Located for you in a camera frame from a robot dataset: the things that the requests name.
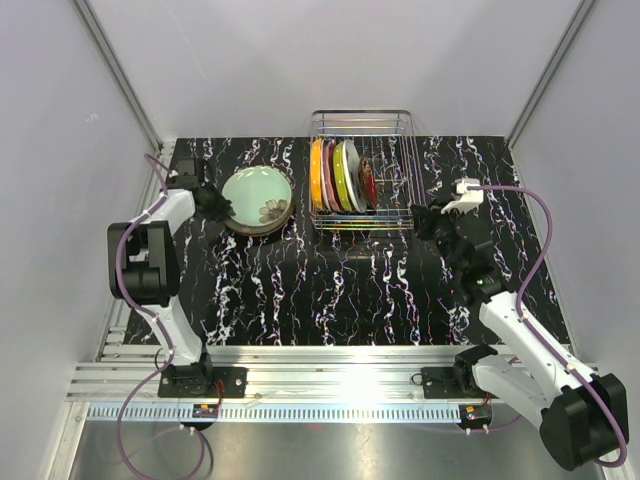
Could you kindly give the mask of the red floral plate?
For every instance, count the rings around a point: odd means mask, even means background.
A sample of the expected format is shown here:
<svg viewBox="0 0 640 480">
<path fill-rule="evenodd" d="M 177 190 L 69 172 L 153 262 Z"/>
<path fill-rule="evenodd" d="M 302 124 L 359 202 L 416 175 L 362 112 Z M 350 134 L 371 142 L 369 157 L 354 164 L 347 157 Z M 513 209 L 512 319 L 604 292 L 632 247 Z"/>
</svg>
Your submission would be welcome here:
<svg viewBox="0 0 640 480">
<path fill-rule="evenodd" d="M 360 158 L 360 177 L 366 194 L 367 204 L 371 209 L 376 209 L 378 204 L 378 194 L 373 175 L 371 158 L 367 155 L 362 155 Z"/>
</svg>

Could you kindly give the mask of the white watermelon pattern plate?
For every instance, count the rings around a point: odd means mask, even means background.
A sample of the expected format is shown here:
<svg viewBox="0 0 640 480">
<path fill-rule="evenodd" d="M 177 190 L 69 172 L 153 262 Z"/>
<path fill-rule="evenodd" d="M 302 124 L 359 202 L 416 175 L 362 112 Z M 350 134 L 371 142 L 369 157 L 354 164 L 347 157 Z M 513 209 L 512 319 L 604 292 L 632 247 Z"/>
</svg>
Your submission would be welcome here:
<svg viewBox="0 0 640 480">
<path fill-rule="evenodd" d="M 360 156 L 353 140 L 347 139 L 344 141 L 344 153 L 350 199 L 353 202 L 354 209 L 358 213 L 364 214 L 367 209 L 367 201 L 360 180 Z"/>
</svg>

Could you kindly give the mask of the yellow polka dot plate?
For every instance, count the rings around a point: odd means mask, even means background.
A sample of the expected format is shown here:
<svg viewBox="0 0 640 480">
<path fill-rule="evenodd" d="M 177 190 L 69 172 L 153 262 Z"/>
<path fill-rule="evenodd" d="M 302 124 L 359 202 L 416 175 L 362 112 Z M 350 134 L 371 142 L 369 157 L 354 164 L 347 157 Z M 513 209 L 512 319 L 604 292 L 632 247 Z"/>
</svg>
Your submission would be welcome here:
<svg viewBox="0 0 640 480">
<path fill-rule="evenodd" d="M 322 140 L 318 138 L 311 143 L 310 171 L 309 171 L 311 203 L 316 210 L 324 209 L 321 173 L 322 173 Z"/>
</svg>

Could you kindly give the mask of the pink polka dot plate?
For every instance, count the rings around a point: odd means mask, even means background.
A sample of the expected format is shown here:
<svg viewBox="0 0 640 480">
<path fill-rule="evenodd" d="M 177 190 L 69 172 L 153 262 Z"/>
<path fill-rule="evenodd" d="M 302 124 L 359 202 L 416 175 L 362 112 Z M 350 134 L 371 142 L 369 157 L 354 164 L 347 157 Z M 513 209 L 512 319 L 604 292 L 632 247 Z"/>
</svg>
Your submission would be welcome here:
<svg viewBox="0 0 640 480">
<path fill-rule="evenodd" d="M 334 185 L 334 171 L 333 171 L 333 151 L 335 144 L 332 140 L 323 140 L 323 152 L 322 152 L 322 167 L 323 167 L 323 182 L 326 190 L 327 204 L 329 208 L 335 213 L 341 213 L 342 207 L 337 197 L 336 188 Z"/>
</svg>

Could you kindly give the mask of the lime green polka dot plate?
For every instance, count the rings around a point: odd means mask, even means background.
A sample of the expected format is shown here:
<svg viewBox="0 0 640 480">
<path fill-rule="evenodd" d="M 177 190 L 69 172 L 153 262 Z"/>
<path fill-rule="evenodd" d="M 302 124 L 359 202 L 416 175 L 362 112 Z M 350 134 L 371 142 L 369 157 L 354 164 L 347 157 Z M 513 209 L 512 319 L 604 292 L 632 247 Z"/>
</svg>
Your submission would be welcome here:
<svg viewBox="0 0 640 480">
<path fill-rule="evenodd" d="M 347 147 L 352 143 L 351 139 L 340 141 L 333 153 L 334 183 L 337 191 L 338 201 L 343 212 L 355 213 L 356 209 L 351 200 L 348 182 L 348 167 L 346 166 Z"/>
</svg>

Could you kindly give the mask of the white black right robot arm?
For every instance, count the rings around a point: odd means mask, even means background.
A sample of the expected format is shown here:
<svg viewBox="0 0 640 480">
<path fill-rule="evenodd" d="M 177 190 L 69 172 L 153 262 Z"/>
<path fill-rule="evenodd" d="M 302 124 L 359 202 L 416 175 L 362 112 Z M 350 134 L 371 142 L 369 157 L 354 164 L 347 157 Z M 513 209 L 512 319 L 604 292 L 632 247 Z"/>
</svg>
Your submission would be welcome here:
<svg viewBox="0 0 640 480">
<path fill-rule="evenodd" d="M 454 298 L 520 362 L 511 365 L 486 344 L 471 347 L 455 358 L 457 392 L 503 400 L 538 430 L 547 452 L 568 471 L 612 452 L 623 463 L 629 442 L 623 383 L 579 361 L 518 304 L 515 288 L 493 257 L 486 222 L 438 204 L 414 205 L 411 211 L 416 236 L 434 243 L 453 274 Z"/>
</svg>

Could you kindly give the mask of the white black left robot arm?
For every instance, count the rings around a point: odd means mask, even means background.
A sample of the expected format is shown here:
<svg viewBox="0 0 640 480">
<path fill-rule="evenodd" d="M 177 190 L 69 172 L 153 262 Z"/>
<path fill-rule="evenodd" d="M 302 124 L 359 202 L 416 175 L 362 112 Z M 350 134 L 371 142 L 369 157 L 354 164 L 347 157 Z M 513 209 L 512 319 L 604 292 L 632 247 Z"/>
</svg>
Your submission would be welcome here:
<svg viewBox="0 0 640 480">
<path fill-rule="evenodd" d="M 179 299 L 181 270 L 173 236 L 197 215 L 226 220 L 231 202 L 205 180 L 204 162 L 193 157 L 177 160 L 159 179 L 161 190 L 151 206 L 107 228 L 109 287 L 114 298 L 146 320 L 164 350 L 164 363 L 156 367 L 159 396 L 222 397 L 228 374 L 212 365 Z"/>
</svg>

